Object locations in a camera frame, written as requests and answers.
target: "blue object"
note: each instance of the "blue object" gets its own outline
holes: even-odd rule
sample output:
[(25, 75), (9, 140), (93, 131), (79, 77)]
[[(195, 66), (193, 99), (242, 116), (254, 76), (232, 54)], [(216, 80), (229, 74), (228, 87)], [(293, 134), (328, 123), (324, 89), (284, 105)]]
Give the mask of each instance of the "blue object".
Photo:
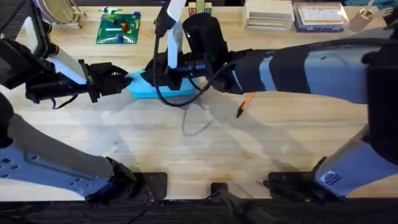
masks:
[(116, 43), (117, 44), (123, 44), (123, 36), (122, 35), (117, 35), (116, 36)]
[[(133, 78), (133, 81), (127, 86), (127, 89), (135, 98), (158, 98), (155, 88), (141, 77), (141, 73), (143, 72), (145, 71), (141, 70), (128, 75)], [(180, 90), (172, 91), (167, 86), (160, 86), (159, 89), (164, 97), (185, 96), (195, 93), (194, 87), (187, 78), (182, 80)]]

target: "wire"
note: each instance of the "wire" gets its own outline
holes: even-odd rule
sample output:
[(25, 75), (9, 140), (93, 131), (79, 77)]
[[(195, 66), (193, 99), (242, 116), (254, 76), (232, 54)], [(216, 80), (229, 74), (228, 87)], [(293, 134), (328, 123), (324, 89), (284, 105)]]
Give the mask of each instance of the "wire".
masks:
[(200, 92), (198, 94), (196, 94), (193, 98), (191, 98), (190, 100), (184, 102), (184, 103), (171, 103), (169, 101), (167, 101), (162, 93), (160, 92), (159, 86), (157, 84), (157, 53), (159, 51), (159, 40), (160, 37), (158, 35), (156, 35), (156, 39), (155, 39), (155, 50), (154, 50), (154, 61), (153, 61), (153, 82), (154, 82), (154, 86), (156, 89), (156, 93), (159, 97), (159, 99), (166, 105), (168, 106), (173, 106), (173, 107), (182, 107), (182, 106), (187, 106), (191, 103), (193, 103), (195, 100), (197, 100), (200, 96), (202, 96), (202, 94), (204, 94), (204, 92), (206, 92), (209, 87), (211, 86), (211, 84), (213, 83), (213, 81), (215, 81), (215, 79), (221, 74), (222, 71), (224, 71), (226, 68), (236, 64), (237, 61), (233, 61), (230, 63), (227, 63), (226, 65), (224, 65), (222, 68), (220, 68), (213, 76), (210, 77), (210, 79), (208, 80), (208, 83), (200, 90)]
[(191, 85), (192, 85), (195, 89), (201, 91), (201, 88), (199, 88), (199, 86), (197, 86), (197, 85), (195, 84), (195, 82), (192, 80), (191, 77), (189, 77), (188, 80), (189, 80), (189, 82), (191, 83)]
[(0, 26), (0, 33), (8, 26), (8, 24), (13, 20), (13, 18), (17, 15), (17, 13), (22, 9), (24, 4), (27, 2), (27, 0), (21, 0), (19, 5), (14, 9), (14, 11), (11, 13), (10, 17), (6, 19), (3, 25)]
[(148, 206), (147, 208), (145, 208), (141, 213), (139, 213), (137, 216), (135, 216), (134, 218), (132, 218), (131, 220), (129, 220), (128, 222), (126, 222), (125, 224), (132, 224), (135, 221), (137, 221), (138, 219), (140, 219), (141, 217), (143, 217), (155, 204), (153, 203), (151, 206)]
[(52, 101), (52, 109), (53, 109), (53, 110), (61, 109), (61, 108), (63, 108), (64, 106), (66, 106), (66, 105), (70, 104), (71, 102), (75, 101), (75, 99), (76, 99), (78, 96), (79, 96), (79, 95), (73, 96), (73, 97), (70, 98), (68, 101), (62, 103), (62, 104), (61, 104), (60, 106), (58, 106), (58, 107), (57, 107), (57, 102), (55, 101), (55, 99), (54, 99), (54, 98), (51, 98), (51, 101)]

